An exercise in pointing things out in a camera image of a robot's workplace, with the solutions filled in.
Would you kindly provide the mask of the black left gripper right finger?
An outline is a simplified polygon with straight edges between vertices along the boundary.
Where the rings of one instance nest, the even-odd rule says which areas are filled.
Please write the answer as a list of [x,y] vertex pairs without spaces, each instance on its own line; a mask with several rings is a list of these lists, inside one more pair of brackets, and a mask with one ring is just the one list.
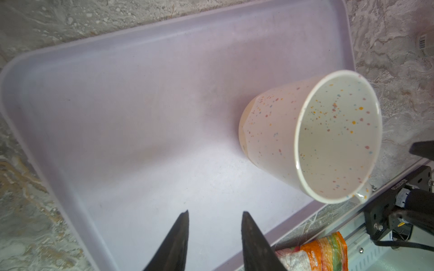
[[287,271],[247,211],[243,212],[241,235],[245,271]]

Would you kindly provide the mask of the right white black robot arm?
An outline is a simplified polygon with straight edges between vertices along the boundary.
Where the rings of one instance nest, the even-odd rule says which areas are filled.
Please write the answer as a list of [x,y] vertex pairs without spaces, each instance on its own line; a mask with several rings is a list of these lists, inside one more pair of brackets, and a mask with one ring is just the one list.
[[397,188],[395,208],[389,218],[434,233],[434,174],[429,166],[418,175],[408,176]]

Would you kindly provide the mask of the white mug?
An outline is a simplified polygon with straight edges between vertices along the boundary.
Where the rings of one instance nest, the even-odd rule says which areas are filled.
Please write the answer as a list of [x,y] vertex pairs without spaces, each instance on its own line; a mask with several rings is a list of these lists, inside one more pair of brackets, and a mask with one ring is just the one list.
[[256,96],[238,127],[256,167],[325,204],[367,202],[382,134],[373,87],[349,70]]

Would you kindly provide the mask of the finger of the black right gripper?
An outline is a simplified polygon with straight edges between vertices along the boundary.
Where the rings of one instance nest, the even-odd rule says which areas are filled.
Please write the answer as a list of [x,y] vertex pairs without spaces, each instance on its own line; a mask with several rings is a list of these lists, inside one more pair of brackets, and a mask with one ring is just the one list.
[[421,158],[434,160],[434,141],[415,142],[410,147],[409,152]]

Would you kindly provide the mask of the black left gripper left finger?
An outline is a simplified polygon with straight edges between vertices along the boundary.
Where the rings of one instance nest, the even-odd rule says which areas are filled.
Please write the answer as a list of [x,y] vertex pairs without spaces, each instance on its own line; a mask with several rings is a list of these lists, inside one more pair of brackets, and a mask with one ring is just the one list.
[[189,212],[181,213],[144,271],[184,271],[188,251]]

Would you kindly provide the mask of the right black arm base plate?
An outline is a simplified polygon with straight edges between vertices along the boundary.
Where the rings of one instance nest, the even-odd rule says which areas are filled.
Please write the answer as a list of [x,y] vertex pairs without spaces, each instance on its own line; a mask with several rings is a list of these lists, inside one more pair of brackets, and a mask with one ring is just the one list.
[[403,222],[389,218],[391,211],[395,208],[397,188],[405,183],[404,179],[408,176],[418,175],[421,171],[420,167],[381,193],[365,207],[366,231],[373,241],[381,240],[391,231],[398,231],[399,225]]

